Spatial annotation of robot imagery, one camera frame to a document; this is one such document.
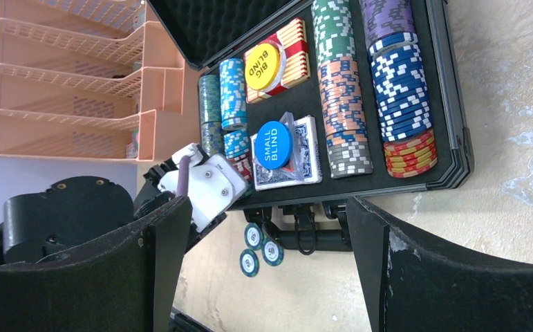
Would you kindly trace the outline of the blue round dealer button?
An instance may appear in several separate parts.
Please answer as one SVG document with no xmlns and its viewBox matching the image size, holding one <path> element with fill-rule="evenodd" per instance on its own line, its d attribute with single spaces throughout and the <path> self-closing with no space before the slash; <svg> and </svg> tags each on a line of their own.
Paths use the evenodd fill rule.
<svg viewBox="0 0 533 332">
<path fill-rule="evenodd" d="M 292 136 L 289 128 L 282 122 L 265 123 L 254 140 L 254 153 L 260 165 L 266 169 L 284 167 L 292 153 Z"/>
</svg>

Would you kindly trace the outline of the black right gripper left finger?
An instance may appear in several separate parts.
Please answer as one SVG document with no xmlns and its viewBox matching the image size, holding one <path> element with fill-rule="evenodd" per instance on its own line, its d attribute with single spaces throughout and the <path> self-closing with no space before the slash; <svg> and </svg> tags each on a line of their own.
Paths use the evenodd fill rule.
<svg viewBox="0 0 533 332">
<path fill-rule="evenodd" d="M 36 263 L 0 265 L 0 331 L 191 331 L 172 313 L 191 202 Z"/>
</svg>

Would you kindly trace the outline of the green fifty chip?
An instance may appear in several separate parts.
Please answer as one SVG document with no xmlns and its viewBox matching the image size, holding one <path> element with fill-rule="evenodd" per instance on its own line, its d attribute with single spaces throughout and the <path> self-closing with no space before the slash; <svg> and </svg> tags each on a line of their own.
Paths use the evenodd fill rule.
<svg viewBox="0 0 533 332">
<path fill-rule="evenodd" d="M 280 266 L 283 262 L 283 248 L 276 242 L 266 239 L 261 249 L 262 258 L 269 266 Z"/>
<path fill-rule="evenodd" d="M 246 277 L 255 277 L 259 272 L 259 258 L 251 249 L 245 249 L 239 257 L 241 272 Z"/>
<path fill-rule="evenodd" d="M 262 229 L 255 223 L 249 223 L 245 227 L 244 240 L 246 246 L 251 250 L 261 250 L 263 247 L 264 235 Z"/>
</svg>

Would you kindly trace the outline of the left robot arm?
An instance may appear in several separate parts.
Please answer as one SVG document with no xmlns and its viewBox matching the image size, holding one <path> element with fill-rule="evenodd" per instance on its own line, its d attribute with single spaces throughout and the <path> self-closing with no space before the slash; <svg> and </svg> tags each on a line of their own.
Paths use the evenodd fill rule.
<svg viewBox="0 0 533 332">
<path fill-rule="evenodd" d="M 123 186 L 98 176 L 75 176 L 43 192 L 3 204 L 0 265 L 35 263 L 138 220 L 175 195 L 158 193 L 136 207 Z"/>
</svg>

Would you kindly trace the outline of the blue playing card deck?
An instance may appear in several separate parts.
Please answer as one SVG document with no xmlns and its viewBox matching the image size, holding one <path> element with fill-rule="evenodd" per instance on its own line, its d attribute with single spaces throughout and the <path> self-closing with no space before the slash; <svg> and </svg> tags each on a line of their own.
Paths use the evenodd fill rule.
<svg viewBox="0 0 533 332">
<path fill-rule="evenodd" d="M 295 120 L 294 127 L 303 158 L 303 180 L 298 181 L 280 171 L 268 170 L 259 163 L 253 164 L 254 188 L 256 191 L 273 190 L 297 185 L 311 185 L 323 180 L 319 160 L 315 118 L 306 116 Z"/>
</svg>

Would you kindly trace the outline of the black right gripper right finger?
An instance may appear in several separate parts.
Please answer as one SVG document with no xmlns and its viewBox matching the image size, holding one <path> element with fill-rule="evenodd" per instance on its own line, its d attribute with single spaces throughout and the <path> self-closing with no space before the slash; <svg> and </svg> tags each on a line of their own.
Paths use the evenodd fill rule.
<svg viewBox="0 0 533 332">
<path fill-rule="evenodd" d="M 533 264 L 447 241 L 362 197 L 346 214 L 373 331 L 533 331 Z"/>
</svg>

